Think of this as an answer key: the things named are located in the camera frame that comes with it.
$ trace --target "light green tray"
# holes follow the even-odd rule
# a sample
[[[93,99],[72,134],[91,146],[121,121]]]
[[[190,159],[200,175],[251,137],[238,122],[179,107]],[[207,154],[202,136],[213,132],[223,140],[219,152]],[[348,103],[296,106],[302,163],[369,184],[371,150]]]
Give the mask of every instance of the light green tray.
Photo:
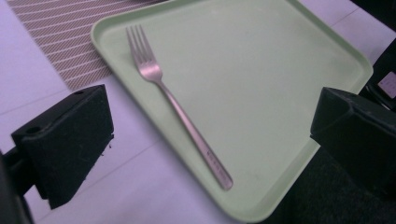
[[[233,177],[222,190],[159,89],[136,71],[125,27],[142,24],[163,81]],[[318,150],[322,87],[359,92],[356,50],[297,1],[175,0],[105,18],[92,42],[126,90],[230,216],[271,215]]]

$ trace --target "screw hole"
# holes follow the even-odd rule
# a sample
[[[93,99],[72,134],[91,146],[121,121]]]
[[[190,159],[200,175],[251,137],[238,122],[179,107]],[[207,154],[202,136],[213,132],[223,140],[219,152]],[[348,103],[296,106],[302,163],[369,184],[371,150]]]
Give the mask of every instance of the screw hole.
[[[26,132],[27,133],[38,133],[38,132],[40,132],[40,130],[41,130],[40,127],[33,127],[33,128],[26,130]]]

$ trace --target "striped placemat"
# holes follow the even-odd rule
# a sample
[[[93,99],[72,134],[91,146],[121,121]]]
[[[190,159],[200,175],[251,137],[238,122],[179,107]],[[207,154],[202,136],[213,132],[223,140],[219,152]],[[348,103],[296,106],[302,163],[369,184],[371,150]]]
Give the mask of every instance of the striped placemat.
[[[111,75],[90,39],[103,17],[164,0],[7,0],[71,90]]]

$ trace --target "plastic tray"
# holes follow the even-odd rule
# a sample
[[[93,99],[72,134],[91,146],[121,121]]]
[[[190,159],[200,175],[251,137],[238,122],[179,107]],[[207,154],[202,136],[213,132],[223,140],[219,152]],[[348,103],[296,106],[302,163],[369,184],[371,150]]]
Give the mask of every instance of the plastic tray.
[[[233,177],[222,190],[172,107],[134,67],[125,27],[141,24],[163,81]],[[105,18],[92,42],[230,216],[271,215],[318,150],[309,138],[322,87],[357,93],[372,67],[297,1],[169,1]]]

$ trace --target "fork tines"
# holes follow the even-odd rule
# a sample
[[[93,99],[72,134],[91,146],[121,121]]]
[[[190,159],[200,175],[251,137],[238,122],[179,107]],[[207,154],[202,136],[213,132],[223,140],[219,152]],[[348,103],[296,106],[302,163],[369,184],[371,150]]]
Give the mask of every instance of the fork tines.
[[[149,41],[146,38],[141,25],[127,27],[126,33],[128,35],[129,47],[131,48],[131,53],[135,62],[144,63],[155,61],[154,53],[149,46]]]

